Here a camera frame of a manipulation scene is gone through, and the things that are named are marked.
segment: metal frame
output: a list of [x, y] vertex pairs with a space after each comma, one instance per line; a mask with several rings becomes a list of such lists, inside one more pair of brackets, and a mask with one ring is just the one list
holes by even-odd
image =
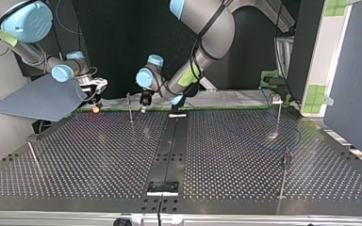
[[[318, 225], [326, 222], [344, 225], [362, 224], [362, 218], [311, 216], [313, 214], [330, 216], [340, 215], [341, 213], [346, 216], [362, 216], [362, 202], [323, 202], [288, 198], [282, 201], [192, 202], [184, 199], [182, 194], [190, 117], [191, 115], [186, 118], [168, 119], [145, 183], [146, 188], [151, 181], [179, 182], [178, 197], [149, 197], [143, 195], [141, 199], [134, 202], [69, 198], [48, 199], [39, 202], [36, 200], [0, 197], [0, 225], [108, 225], [116, 218], [131, 218], [137, 224], [143, 222], [144, 225], [156, 225], [158, 214], [160, 214], [163, 223], [172, 225], [223, 225], [234, 223], [250, 225], [307, 225], [315, 223]], [[38, 141], [54, 133], [56, 129], [70, 119], [72, 117], [59, 122], [56, 126], [44, 132]], [[304, 123], [314, 125], [314, 122], [311, 121], [305, 121]], [[317, 134], [318, 139], [324, 140], [327, 145], [334, 148], [332, 152], [346, 156], [344, 161], [349, 161], [355, 169], [360, 169], [362, 173], [362, 161], [357, 160], [349, 150], [333, 140], [328, 134], [319, 128], [314, 129], [319, 131]], [[13, 155], [27, 151], [28, 147], [24, 145]], [[0, 169], [9, 163], [10, 161], [1, 161]]]
[[[0, 225], [112, 225], [116, 218], [131, 219], [134, 225], [157, 225], [156, 215], [103, 213], [41, 213], [0, 211]], [[362, 218], [330, 216], [211, 216], [162, 215], [164, 225], [362, 225]]]

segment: metal rod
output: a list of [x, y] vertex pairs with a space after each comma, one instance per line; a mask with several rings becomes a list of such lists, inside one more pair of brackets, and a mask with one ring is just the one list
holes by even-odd
[[278, 197], [278, 205], [277, 205], [276, 215], [280, 214], [281, 203], [282, 203], [282, 200], [285, 198], [284, 189], [285, 189], [285, 183], [287, 181], [287, 175], [288, 175], [288, 170], [289, 170], [289, 165], [290, 165], [291, 160], [292, 160], [292, 152], [290, 151], [289, 147], [287, 146], [287, 149], [286, 149], [286, 152], [284, 154], [283, 161], [282, 161], [282, 166], [284, 168], [284, 171], [283, 171], [283, 176], [282, 176], [280, 193], [279, 193], [279, 197]]
[[132, 122], [134, 122], [134, 119], [133, 119], [133, 117], [132, 117], [131, 95], [130, 95], [129, 92], [127, 93], [127, 100], [128, 100], [128, 111], [129, 111], [129, 113], [130, 113], [130, 121], [131, 121], [131, 123], [132, 123]]
[[278, 123], [281, 120], [281, 109], [282, 109], [282, 103], [280, 104], [280, 106], [278, 107], [278, 117], [277, 117], [277, 127], [278, 127]]

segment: gray panel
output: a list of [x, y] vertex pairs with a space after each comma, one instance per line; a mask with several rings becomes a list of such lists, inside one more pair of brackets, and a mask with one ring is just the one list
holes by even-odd
[[0, 101], [0, 113], [59, 121], [76, 110], [81, 98], [86, 97], [75, 80], [59, 83], [47, 74]]
[[362, 151], [362, 1], [352, 8], [331, 97], [325, 123]]
[[28, 149], [5, 159], [0, 209], [139, 212], [166, 116], [76, 114], [33, 145], [39, 162]]
[[[182, 197], [168, 203], [182, 214], [362, 216], [359, 158], [294, 110], [284, 110], [271, 139], [275, 130], [267, 110], [191, 113]], [[287, 146], [293, 159], [279, 202]]]

